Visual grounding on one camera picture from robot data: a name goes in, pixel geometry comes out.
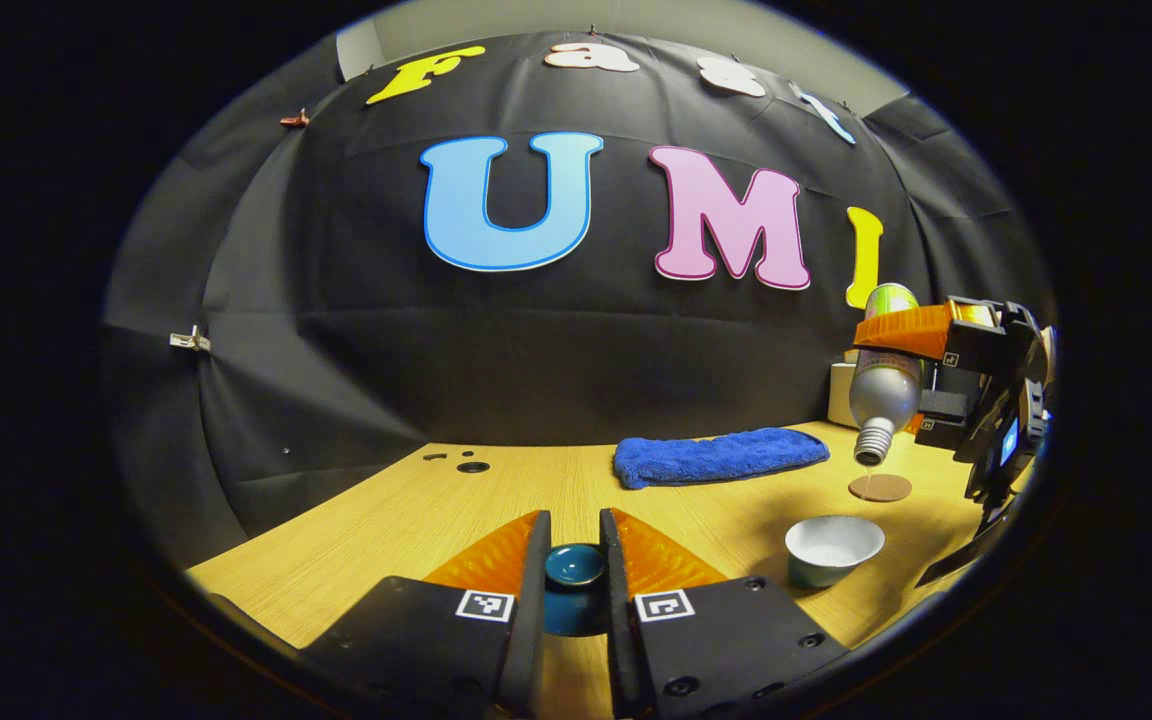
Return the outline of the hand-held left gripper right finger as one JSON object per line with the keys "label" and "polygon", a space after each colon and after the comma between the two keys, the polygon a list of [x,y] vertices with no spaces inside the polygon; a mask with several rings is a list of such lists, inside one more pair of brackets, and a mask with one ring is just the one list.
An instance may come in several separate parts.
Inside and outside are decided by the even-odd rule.
{"label": "hand-held left gripper right finger", "polygon": [[728,578],[628,511],[600,511],[600,543],[616,717],[791,712],[791,696],[846,655],[772,579]]}

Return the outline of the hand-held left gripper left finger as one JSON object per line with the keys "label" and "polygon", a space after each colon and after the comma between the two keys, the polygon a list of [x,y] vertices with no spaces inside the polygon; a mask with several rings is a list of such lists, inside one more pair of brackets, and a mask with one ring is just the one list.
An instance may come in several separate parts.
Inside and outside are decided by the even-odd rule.
{"label": "hand-held left gripper left finger", "polygon": [[550,511],[500,526],[506,585],[385,577],[301,659],[394,719],[535,719]]}

